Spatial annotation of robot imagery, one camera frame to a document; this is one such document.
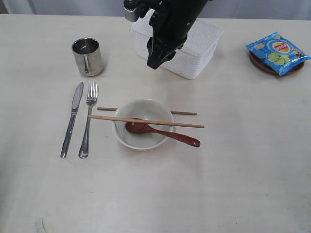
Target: wooden spoon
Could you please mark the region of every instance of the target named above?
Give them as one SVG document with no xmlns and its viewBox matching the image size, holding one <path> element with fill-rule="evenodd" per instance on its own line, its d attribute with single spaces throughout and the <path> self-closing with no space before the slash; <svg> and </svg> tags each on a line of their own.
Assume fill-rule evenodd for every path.
<svg viewBox="0 0 311 233">
<path fill-rule="evenodd" d="M 193 147 L 200 147 L 201 145 L 201 142 L 193 137 L 189 137 L 189 136 L 179 134 L 179 133 L 156 130 L 152 128 L 151 126 L 149 126 L 148 124 L 144 124 L 144 123 L 127 122 L 125 124 L 125 128 L 130 133 L 159 133 L 161 135 L 173 138 L 177 141 L 186 143 Z"/>
</svg>

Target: chopsticks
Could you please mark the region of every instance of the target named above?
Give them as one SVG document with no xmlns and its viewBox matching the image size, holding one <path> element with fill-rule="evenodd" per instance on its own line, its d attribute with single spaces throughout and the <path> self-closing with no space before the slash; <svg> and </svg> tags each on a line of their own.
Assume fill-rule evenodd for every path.
<svg viewBox="0 0 311 233">
<path fill-rule="evenodd" d="M 143 123 L 143 124 L 151 124 L 151 125 L 180 126 L 180 127 L 190 127 L 190 128 L 204 128 L 204 125 L 192 125 L 192 124 L 183 124 L 183 123 L 166 122 L 166 121 L 138 120 L 138 119 L 132 119 L 132 118 L 96 116 L 96 115 L 88 115 L 88 117 L 91 119 L 98 119 L 98 120 L 111 120 L 111 121 L 133 122 L 133 123 Z"/>
<path fill-rule="evenodd" d="M 116 111 L 116 108 L 102 108 L 98 107 L 97 110 L 99 111 Z M 190 115 L 190 116 L 196 116 L 198 115 L 197 113 L 191 113 L 191 112 L 180 112 L 180 111 L 171 111 L 172 114 L 174 115 Z"/>
</svg>

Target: butter knife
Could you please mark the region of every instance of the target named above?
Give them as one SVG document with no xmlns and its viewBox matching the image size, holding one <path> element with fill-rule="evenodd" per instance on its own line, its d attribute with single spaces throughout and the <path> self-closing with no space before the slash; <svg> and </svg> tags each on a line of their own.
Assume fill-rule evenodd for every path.
<svg viewBox="0 0 311 233">
<path fill-rule="evenodd" d="M 67 131 L 66 131 L 66 136 L 65 136 L 64 143 L 63 143 L 63 147 L 62 147 L 62 152 L 60 154 L 60 157 L 62 159 L 65 159 L 66 155 L 67 155 L 67 151 L 69 148 L 69 143 L 70 143 L 70 139 L 71 139 L 71 135 L 72 135 L 74 121 L 76 120 L 76 115 L 78 113 L 78 109 L 79 109 L 79 105 L 80 105 L 83 87 L 84 87 L 84 84 L 83 84 L 83 82 L 81 82 L 77 86 L 77 89 L 76 89 L 74 96 L 73 96 L 70 121 L 69 121 L 69 125 L 68 125 Z"/>
</svg>

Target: wooden plate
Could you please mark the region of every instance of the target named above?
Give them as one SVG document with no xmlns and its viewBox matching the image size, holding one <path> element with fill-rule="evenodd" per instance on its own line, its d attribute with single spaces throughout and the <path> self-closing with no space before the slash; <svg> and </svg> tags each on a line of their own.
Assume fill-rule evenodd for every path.
<svg viewBox="0 0 311 233">
<path fill-rule="evenodd" d="M 273 69 L 271 69 L 269 66 L 267 66 L 266 64 L 264 64 L 258 57 L 256 57 L 252 52 L 249 53 L 249 59 L 251 60 L 251 62 L 253 63 L 254 66 L 256 66 L 258 69 L 269 73 L 269 74 L 274 74 L 279 76 L 279 74 L 277 72 L 275 72 Z M 305 65 L 304 62 L 298 64 L 297 66 L 293 67 L 290 71 L 288 71 L 285 75 L 289 75 L 289 74 L 294 74 L 297 73 L 298 71 L 300 71 L 303 66 Z"/>
</svg>

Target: snack bag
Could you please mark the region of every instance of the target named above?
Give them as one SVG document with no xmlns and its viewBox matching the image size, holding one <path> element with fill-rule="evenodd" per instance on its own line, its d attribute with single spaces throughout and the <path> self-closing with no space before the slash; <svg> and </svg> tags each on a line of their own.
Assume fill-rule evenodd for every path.
<svg viewBox="0 0 311 233">
<path fill-rule="evenodd" d="M 294 66 L 311 59 L 310 56 L 278 32 L 246 47 L 280 76 L 290 71 Z"/>
</svg>

